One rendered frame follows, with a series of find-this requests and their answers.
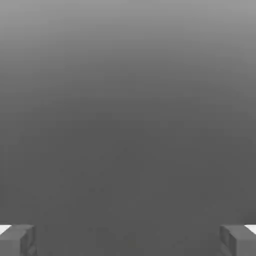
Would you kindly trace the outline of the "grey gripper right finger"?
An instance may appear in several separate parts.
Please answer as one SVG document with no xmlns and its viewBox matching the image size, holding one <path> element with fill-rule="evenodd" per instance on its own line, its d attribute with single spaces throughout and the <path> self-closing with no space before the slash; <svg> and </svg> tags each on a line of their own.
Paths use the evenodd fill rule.
<svg viewBox="0 0 256 256">
<path fill-rule="evenodd" d="M 256 224 L 223 224 L 219 241 L 219 256 L 256 256 Z"/>
</svg>

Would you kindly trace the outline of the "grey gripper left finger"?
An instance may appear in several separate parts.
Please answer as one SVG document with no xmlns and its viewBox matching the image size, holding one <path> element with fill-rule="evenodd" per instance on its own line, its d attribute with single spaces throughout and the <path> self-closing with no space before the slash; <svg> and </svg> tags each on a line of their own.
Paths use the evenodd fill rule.
<svg viewBox="0 0 256 256">
<path fill-rule="evenodd" d="M 38 256 L 36 226 L 0 224 L 0 256 Z"/>
</svg>

